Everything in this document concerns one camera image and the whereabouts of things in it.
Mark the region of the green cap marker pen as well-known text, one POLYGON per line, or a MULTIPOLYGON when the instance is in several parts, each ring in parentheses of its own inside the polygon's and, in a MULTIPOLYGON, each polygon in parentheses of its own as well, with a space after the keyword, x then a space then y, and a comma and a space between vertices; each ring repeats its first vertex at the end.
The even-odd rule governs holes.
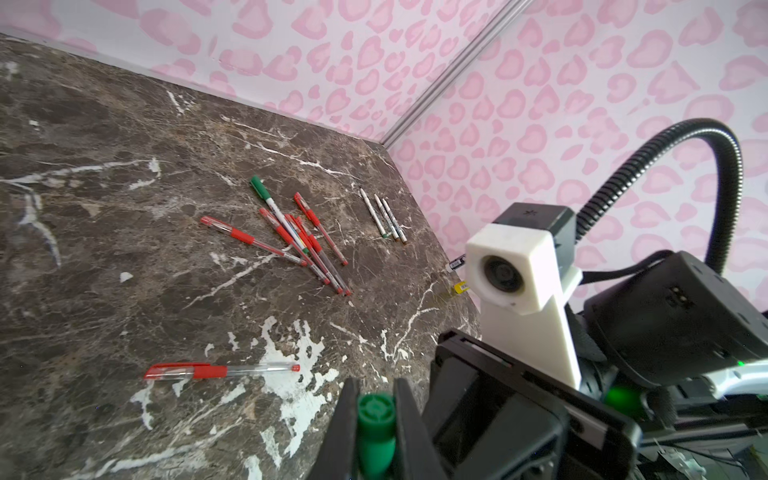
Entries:
POLYGON ((366 205, 366 208, 367 208, 369 214, 371 215, 371 217, 372 217, 372 219, 373 219, 373 221, 374 221, 374 223, 375 223, 375 225, 376 225, 376 227, 377 227, 377 229, 379 231, 379 235, 382 238, 387 238, 388 237, 388 232, 384 228, 383 224, 381 223, 381 220, 380 220, 380 218, 379 218, 379 216, 378 216, 378 214, 377 214, 373 204, 371 203, 370 198, 368 197, 367 193, 365 192, 365 190, 363 188, 360 188, 360 195, 361 195, 361 197, 362 197, 362 199, 363 199, 363 201, 364 201, 364 203, 366 205))

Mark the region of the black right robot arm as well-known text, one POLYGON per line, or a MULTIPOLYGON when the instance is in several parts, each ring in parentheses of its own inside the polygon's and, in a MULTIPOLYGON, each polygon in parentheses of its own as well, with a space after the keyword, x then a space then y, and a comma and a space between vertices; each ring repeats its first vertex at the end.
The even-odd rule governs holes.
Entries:
POLYGON ((736 135, 694 118, 646 141, 579 210, 515 203, 452 262, 480 299, 479 338, 443 333, 427 404, 395 427, 397 479, 626 479, 644 436, 671 442, 678 415, 767 429, 767 316, 724 277, 745 168, 736 135), (705 256, 662 249, 584 271, 576 247, 660 158, 712 150, 705 256))

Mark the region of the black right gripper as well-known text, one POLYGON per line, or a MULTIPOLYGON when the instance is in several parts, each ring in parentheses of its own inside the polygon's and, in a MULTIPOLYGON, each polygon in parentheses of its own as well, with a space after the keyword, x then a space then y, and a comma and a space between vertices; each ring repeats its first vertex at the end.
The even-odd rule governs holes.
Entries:
POLYGON ((627 416, 452 329, 431 362, 422 479, 628 479, 642 432, 627 416))

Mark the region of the brown cap marker pen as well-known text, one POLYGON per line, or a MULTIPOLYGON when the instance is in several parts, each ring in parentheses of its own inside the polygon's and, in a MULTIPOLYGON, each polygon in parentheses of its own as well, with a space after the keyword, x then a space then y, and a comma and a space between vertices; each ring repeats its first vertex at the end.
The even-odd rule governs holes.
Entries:
POLYGON ((389 216, 389 218, 390 218, 390 220, 391 220, 391 222, 392 222, 392 224, 393 224, 393 226, 395 228, 395 231, 397 232, 397 235, 399 236, 400 241, 403 244, 407 244, 408 239, 407 239, 407 237, 406 237, 406 235, 405 235, 405 233, 404 233, 400 223, 396 219, 393 210, 389 206, 388 201, 386 199, 383 199, 382 203, 383 203, 384 208, 385 208, 385 210, 386 210, 386 212, 387 212, 387 214, 388 214, 388 216, 389 216))

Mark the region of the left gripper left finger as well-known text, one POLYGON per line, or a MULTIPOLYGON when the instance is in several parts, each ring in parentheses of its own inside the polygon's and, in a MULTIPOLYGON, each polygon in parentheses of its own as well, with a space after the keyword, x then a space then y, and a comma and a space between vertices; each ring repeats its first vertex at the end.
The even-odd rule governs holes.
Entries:
POLYGON ((309 480, 357 479, 358 397, 360 382, 344 381, 322 445, 307 478, 309 480))

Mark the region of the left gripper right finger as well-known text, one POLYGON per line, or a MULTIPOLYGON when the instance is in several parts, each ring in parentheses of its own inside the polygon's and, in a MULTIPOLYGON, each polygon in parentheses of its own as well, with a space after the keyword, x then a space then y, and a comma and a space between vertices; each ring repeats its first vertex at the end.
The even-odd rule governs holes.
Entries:
POLYGON ((396 445, 393 458, 393 478, 446 479, 432 437, 422 421, 408 381, 394 381, 396 407, 396 445))

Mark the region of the green pen cap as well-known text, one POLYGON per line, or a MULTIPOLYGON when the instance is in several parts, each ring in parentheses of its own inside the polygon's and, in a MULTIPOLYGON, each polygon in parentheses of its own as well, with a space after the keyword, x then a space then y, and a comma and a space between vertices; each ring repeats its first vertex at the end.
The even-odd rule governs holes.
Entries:
POLYGON ((396 407, 391 394, 371 393, 357 403, 357 455, 364 479, 386 479, 395 455, 396 407))

